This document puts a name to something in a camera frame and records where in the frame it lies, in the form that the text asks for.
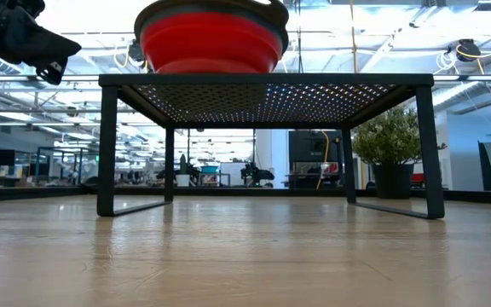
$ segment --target potted plant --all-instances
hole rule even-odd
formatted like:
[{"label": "potted plant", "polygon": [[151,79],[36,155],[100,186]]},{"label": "potted plant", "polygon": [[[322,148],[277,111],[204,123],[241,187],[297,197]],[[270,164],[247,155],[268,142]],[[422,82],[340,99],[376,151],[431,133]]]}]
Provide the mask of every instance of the potted plant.
[{"label": "potted plant", "polygon": [[394,107],[355,132],[353,150],[373,167],[378,197],[409,198],[414,164],[421,160],[416,112]]},{"label": "potted plant", "polygon": [[177,187],[188,187],[190,176],[187,172],[187,158],[182,154],[179,159],[179,172],[176,175]]}]

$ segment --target green leaves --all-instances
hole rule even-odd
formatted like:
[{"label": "green leaves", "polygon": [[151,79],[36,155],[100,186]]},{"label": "green leaves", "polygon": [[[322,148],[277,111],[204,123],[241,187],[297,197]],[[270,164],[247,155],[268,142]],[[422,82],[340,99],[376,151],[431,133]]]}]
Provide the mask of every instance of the green leaves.
[{"label": "green leaves", "polygon": [[368,164],[405,164],[421,159],[418,116],[394,107],[355,129],[354,151]]}]

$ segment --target red bowl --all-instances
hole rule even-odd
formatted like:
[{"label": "red bowl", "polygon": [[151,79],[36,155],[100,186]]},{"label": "red bowl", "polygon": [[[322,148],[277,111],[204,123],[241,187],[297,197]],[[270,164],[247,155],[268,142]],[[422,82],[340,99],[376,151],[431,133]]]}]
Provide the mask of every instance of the red bowl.
[{"label": "red bowl", "polygon": [[272,72],[288,44],[287,10],[273,1],[160,0],[140,13],[136,36],[158,73]]}]

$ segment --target desk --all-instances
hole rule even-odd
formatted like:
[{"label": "desk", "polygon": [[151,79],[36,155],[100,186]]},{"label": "desk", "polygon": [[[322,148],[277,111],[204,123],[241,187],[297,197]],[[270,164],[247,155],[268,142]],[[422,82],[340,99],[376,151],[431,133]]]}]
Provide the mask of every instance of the desk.
[{"label": "desk", "polygon": [[[411,217],[444,217],[431,74],[108,74],[102,87],[97,212],[103,217],[170,204],[176,129],[339,129],[348,204]],[[355,197],[351,129],[416,96],[427,214],[364,204]],[[165,201],[113,209],[118,99],[166,131]],[[247,189],[236,195],[247,195]]]},{"label": "desk", "polygon": [[[211,181],[211,182],[205,182],[203,179],[204,177],[208,176],[214,176],[217,178],[216,181]],[[216,187],[221,186],[221,177],[227,177],[228,184],[227,187],[230,187],[230,174],[223,174],[223,173],[200,173],[199,174],[199,187],[210,187],[212,184],[215,184]]]},{"label": "desk", "polygon": [[[320,180],[320,174],[289,174],[286,175],[288,178],[289,188],[317,188],[317,183]],[[334,183],[335,186],[332,188],[337,188],[337,181],[340,179],[338,173],[327,173],[323,174],[321,178],[320,188],[323,188],[324,182]]]}]

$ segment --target perforated metal tabletop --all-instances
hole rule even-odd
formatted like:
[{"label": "perforated metal tabletop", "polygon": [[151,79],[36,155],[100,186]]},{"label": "perforated metal tabletop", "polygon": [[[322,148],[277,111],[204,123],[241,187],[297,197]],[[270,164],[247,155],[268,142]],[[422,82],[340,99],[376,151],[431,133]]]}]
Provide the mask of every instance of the perforated metal tabletop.
[{"label": "perforated metal tabletop", "polygon": [[101,75],[102,87],[174,128],[354,127],[432,86],[426,74]]}]

